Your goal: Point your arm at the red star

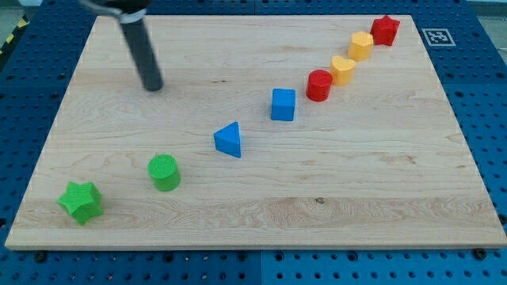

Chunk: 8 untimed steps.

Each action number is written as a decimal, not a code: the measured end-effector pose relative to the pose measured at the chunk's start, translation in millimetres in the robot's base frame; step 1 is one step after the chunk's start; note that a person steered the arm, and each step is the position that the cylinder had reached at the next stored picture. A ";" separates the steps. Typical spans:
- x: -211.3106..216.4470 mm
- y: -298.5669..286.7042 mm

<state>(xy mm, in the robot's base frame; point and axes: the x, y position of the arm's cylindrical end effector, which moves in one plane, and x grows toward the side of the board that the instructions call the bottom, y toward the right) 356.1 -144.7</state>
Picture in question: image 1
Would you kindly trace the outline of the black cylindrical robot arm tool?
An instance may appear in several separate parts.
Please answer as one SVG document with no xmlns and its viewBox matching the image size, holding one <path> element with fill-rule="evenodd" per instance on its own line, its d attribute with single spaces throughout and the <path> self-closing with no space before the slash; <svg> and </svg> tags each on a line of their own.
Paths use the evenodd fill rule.
<svg viewBox="0 0 507 285">
<path fill-rule="evenodd" d="M 113 17 L 120 25 L 143 88 L 159 91 L 164 81 L 151 44 L 144 16 L 151 0 L 79 0 L 97 16 Z"/>
</svg>

